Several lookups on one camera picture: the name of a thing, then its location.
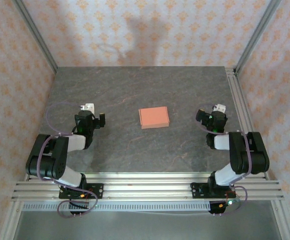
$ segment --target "wallpaper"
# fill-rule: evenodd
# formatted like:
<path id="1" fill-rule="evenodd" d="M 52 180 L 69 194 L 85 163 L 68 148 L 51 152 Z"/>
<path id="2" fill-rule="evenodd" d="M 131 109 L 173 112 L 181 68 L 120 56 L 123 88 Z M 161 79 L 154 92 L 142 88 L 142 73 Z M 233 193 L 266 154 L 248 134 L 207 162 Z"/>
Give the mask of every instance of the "wallpaper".
<path id="1" fill-rule="evenodd" d="M 280 3 L 239 79 L 290 204 L 290 0 Z"/>
<path id="2" fill-rule="evenodd" d="M 233 67 L 269 0 L 24 2 L 60 67 Z"/>
<path id="3" fill-rule="evenodd" d="M 0 230 L 54 74 L 10 0 L 0 0 Z"/>

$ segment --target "orange block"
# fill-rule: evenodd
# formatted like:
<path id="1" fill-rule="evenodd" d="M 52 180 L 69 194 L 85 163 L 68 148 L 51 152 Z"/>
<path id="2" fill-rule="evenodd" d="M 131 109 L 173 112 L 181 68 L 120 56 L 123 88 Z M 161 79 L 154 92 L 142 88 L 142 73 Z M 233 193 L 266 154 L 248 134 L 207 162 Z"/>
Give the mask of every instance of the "orange block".
<path id="1" fill-rule="evenodd" d="M 166 106 L 142 108 L 139 110 L 142 129 L 162 128 L 169 126 Z"/>

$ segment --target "gray marble surface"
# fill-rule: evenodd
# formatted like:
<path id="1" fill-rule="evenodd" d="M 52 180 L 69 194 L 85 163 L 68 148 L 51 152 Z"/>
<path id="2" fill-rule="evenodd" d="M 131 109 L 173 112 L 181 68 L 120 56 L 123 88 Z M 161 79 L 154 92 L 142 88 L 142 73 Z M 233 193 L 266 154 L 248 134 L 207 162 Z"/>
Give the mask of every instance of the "gray marble surface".
<path id="1" fill-rule="evenodd" d="M 61 67 L 47 106 L 57 102 L 95 104 L 106 114 L 89 149 L 69 152 L 79 172 L 211 172 L 229 162 L 229 152 L 211 150 L 195 115 L 200 106 L 227 106 L 227 131 L 240 129 L 224 67 Z M 170 125 L 141 129 L 138 110 L 167 106 Z M 78 107 L 57 105 L 49 121 L 70 132 Z M 42 122 L 41 133 L 54 133 Z"/>

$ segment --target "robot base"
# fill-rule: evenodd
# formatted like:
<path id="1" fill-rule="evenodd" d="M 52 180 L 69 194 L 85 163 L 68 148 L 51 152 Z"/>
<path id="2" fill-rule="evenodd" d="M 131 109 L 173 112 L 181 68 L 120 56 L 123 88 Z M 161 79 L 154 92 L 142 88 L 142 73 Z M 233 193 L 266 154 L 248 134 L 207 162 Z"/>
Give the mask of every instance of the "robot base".
<path id="1" fill-rule="evenodd" d="M 234 199 L 236 197 L 236 193 L 229 186 L 216 184 L 215 172 L 208 178 L 208 183 L 192 182 L 190 188 L 193 199 Z"/>
<path id="2" fill-rule="evenodd" d="M 96 194 L 98 199 L 102 199 L 104 184 L 103 183 L 87 183 L 85 175 L 82 174 L 79 189 L 84 189 L 93 192 Z M 70 200 L 79 200 L 79 199 L 95 199 L 91 194 L 87 194 L 82 191 L 76 191 L 70 188 L 60 187 L 59 199 L 70 199 Z"/>
<path id="3" fill-rule="evenodd" d="M 226 202 L 223 201 L 223 202 L 216 202 L 216 203 L 213 203 L 212 201 L 210 202 L 210 212 L 211 214 L 223 214 L 226 210 L 226 206 L 225 206 Z"/>

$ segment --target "floor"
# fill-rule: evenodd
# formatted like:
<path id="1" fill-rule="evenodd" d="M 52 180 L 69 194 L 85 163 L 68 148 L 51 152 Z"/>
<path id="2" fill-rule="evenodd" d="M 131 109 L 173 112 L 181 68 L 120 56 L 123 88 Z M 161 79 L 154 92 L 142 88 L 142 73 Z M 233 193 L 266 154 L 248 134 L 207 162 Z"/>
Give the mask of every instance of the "floor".
<path id="1" fill-rule="evenodd" d="M 227 106 L 227 131 L 240 129 L 224 67 L 61 67 L 47 106 L 95 104 L 106 126 L 96 129 L 89 149 L 69 152 L 79 172 L 211 172 L 229 162 L 229 152 L 211 150 L 195 115 L 212 104 Z M 170 125 L 141 129 L 138 110 L 167 106 Z M 75 126 L 79 108 L 58 105 L 50 123 L 63 132 Z M 41 133 L 54 133 L 43 120 Z"/>
<path id="2" fill-rule="evenodd" d="M 270 201 L 249 201 L 232 214 L 91 212 L 64 219 L 55 211 L 21 213 L 14 240 L 280 240 Z"/>

